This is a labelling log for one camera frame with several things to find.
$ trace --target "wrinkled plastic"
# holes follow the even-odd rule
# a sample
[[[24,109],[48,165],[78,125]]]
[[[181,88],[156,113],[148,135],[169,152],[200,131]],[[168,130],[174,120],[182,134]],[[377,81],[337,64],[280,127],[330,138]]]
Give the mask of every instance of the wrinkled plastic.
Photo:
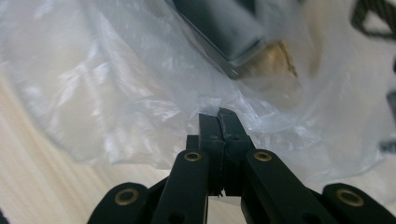
[[[198,133],[197,114],[222,106],[302,180],[365,171],[395,133],[386,102],[395,45],[356,32],[351,1],[300,1],[301,15],[288,17],[291,2],[267,1],[279,29],[268,39],[288,44],[298,77],[227,78],[168,5],[149,0],[2,1],[2,69],[37,125],[78,161],[170,168]]]

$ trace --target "white plastic sheet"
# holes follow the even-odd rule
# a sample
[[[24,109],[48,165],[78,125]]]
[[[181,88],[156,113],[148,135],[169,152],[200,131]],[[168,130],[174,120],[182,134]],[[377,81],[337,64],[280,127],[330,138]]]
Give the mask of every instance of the white plastic sheet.
[[[222,106],[302,180],[373,167],[395,130],[385,98],[395,45],[350,26],[352,1],[267,3],[281,31],[268,39],[288,44],[298,77],[228,79],[165,2],[143,0],[1,1],[1,64],[37,125],[78,161],[170,168],[197,114]]]

